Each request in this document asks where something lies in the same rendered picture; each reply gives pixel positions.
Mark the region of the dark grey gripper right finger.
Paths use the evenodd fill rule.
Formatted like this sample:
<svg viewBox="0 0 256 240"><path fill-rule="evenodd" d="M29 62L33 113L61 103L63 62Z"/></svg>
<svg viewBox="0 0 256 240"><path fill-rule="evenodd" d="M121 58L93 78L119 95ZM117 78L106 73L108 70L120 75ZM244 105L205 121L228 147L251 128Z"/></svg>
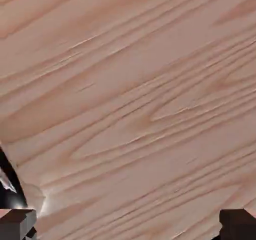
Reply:
<svg viewBox="0 0 256 240"><path fill-rule="evenodd" d="M256 217L243 209L219 212L220 240L256 240Z"/></svg>

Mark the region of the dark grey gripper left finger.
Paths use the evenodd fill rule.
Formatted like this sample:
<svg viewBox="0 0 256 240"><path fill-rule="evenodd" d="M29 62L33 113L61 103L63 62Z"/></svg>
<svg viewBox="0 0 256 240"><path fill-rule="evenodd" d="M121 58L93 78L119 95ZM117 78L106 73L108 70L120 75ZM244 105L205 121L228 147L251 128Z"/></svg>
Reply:
<svg viewBox="0 0 256 240"><path fill-rule="evenodd" d="M10 209L0 218L0 240L37 240L34 209Z"/></svg>

